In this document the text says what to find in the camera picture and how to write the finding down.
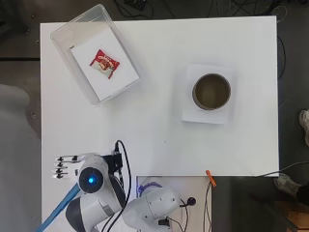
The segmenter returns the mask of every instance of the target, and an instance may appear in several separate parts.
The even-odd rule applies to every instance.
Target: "clear plastic container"
[[[96,92],[94,91],[93,87],[89,83],[88,78],[81,70],[77,61],[75,60],[74,56],[70,51],[70,49],[75,45],[86,42],[90,40],[92,37],[101,33],[103,30],[109,28],[112,30],[118,42],[122,46],[128,60],[134,67],[140,79],[141,72],[137,62],[136,61],[134,62],[134,57],[132,57],[132,55],[130,56],[129,47],[125,45],[125,41],[122,39],[120,32],[117,30],[108,12],[101,4],[94,6],[89,11],[85,12],[84,14],[81,14],[72,21],[66,23],[64,26],[62,26],[61,28],[59,28],[58,30],[54,31],[51,34],[51,40],[57,47],[59,53],[61,54],[62,58],[67,64],[71,74],[75,78],[80,89],[82,90],[86,98],[89,100],[90,104],[93,106],[96,106],[102,102],[105,102],[106,100],[115,97],[116,95],[123,92],[126,88],[132,86],[132,84],[127,85],[121,91],[114,93],[112,96],[109,96],[104,100],[100,100]]]

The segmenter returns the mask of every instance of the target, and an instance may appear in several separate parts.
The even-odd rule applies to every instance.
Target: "snack packet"
[[[95,59],[90,64],[91,67],[104,73],[108,79],[113,75],[113,72],[117,70],[120,63],[107,56],[102,50],[99,50]]]

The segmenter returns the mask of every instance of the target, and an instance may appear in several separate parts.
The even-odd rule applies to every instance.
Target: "white table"
[[[206,169],[216,176],[277,170],[275,17],[115,23],[145,76],[99,107],[89,105],[50,40],[62,23],[41,26],[42,218],[70,188],[50,179],[54,158],[108,154],[117,139],[126,144],[133,180],[203,176]],[[235,106],[227,125],[182,122],[179,98],[188,63],[236,72]]]

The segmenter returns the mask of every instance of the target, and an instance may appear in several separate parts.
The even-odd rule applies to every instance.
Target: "blue light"
[[[95,186],[97,184],[98,177],[96,175],[91,175],[88,177],[87,181],[88,181],[88,185]]]
[[[92,184],[93,182],[95,181],[95,179],[94,178],[89,178],[89,180],[88,180],[88,182],[90,183],[90,184]]]

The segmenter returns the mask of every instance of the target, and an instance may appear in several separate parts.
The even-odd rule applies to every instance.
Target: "orange object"
[[[214,180],[214,178],[211,175],[211,172],[209,170],[206,171],[206,174],[209,176],[210,180],[211,180],[211,184],[213,187],[216,187],[216,182]]]

